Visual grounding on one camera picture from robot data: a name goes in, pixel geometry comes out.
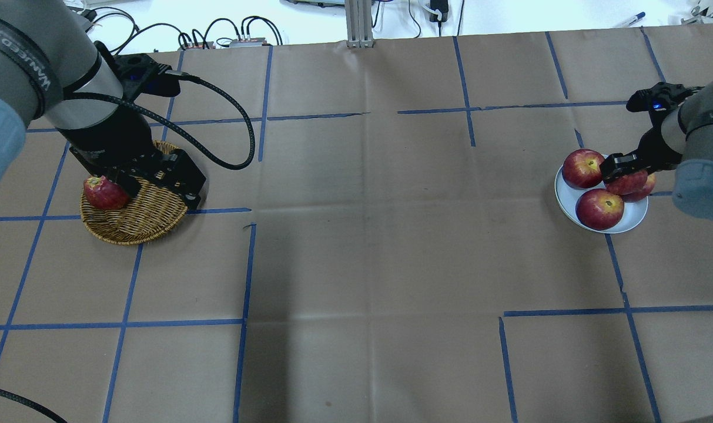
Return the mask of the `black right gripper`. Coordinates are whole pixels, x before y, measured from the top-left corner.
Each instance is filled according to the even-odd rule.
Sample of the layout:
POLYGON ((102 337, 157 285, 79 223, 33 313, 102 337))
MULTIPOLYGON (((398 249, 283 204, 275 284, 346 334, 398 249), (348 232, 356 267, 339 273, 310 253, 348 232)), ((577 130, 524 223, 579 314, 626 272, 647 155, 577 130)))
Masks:
POLYGON ((599 166, 602 181, 612 183, 628 174, 669 171, 678 168, 686 150, 686 134, 678 127, 653 127, 631 153, 613 153, 599 166))

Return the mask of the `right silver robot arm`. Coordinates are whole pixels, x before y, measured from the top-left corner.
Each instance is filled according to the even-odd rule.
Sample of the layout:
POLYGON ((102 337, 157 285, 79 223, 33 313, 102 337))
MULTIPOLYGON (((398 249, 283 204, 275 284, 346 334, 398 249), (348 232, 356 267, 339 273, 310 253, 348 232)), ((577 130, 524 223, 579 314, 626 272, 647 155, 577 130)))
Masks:
POLYGON ((603 161, 603 181, 641 170, 673 170, 674 206, 697 219, 713 220, 713 81, 699 88, 660 81, 636 91, 627 110, 646 112, 651 128, 633 152, 614 153, 603 161))

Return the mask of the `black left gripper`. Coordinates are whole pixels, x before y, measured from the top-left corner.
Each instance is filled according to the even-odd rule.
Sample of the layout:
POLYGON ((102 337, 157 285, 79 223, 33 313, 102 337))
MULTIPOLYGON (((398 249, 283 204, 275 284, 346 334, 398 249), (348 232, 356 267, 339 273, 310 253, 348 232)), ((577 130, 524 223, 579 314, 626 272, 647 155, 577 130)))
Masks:
POLYGON ((197 210, 206 181, 194 160, 181 148, 160 150, 144 117, 136 112, 114 112, 101 123, 70 129, 71 153, 91 176, 105 176, 134 199, 138 179, 166 188, 189 210, 197 210))

